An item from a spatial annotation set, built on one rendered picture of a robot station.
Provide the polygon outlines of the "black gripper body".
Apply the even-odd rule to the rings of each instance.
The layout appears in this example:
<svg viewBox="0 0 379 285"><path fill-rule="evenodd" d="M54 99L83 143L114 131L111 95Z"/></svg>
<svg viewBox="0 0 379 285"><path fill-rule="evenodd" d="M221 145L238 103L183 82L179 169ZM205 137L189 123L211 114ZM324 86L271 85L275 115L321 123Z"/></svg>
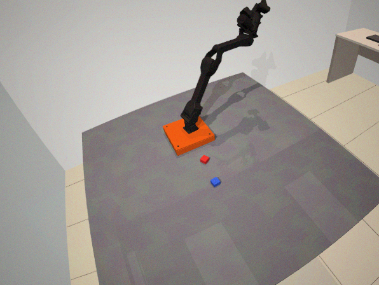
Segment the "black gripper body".
<svg viewBox="0 0 379 285"><path fill-rule="evenodd" d="M257 10L253 11L255 15L253 18L251 17L251 20L252 22L256 22L259 25L261 23L260 20L263 17L263 15L261 15L260 13L268 13L270 11L270 7L263 3L259 3L256 9Z"/></svg>

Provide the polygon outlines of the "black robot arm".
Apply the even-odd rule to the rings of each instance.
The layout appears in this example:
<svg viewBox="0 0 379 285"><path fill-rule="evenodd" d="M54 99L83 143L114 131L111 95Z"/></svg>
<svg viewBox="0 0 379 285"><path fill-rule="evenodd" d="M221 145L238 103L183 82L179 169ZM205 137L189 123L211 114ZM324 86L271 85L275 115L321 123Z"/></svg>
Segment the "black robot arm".
<svg viewBox="0 0 379 285"><path fill-rule="evenodd" d="M181 118L184 119L185 127L183 129L188 133L192 133L198 130L196 122L201 114L203 107L200 103L204 95L206 86L210 80L210 77L215 74L219 64L222 61L222 54L225 51L238 48L239 46L251 46L254 42L254 38L258 37L257 31L259 25L256 22L252 22L251 17L254 17L254 13L246 6L237 18L237 26L239 28L239 35L235 39L223 42L221 44L214 45L202 60L200 66L200 77L195 88L194 94L189 102L187 102L185 108L181 113ZM247 34L244 34L247 33ZM211 57L216 55L216 59Z"/></svg>

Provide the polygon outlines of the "blue block with studs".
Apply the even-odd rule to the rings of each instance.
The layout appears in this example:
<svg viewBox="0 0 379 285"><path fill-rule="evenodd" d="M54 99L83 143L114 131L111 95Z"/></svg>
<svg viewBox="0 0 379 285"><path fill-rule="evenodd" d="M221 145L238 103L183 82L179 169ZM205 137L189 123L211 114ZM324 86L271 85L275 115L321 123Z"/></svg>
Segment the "blue block with studs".
<svg viewBox="0 0 379 285"><path fill-rule="evenodd" d="M217 177L211 179L210 183L212 184L213 187L219 186L221 184L220 180L218 180Z"/></svg>

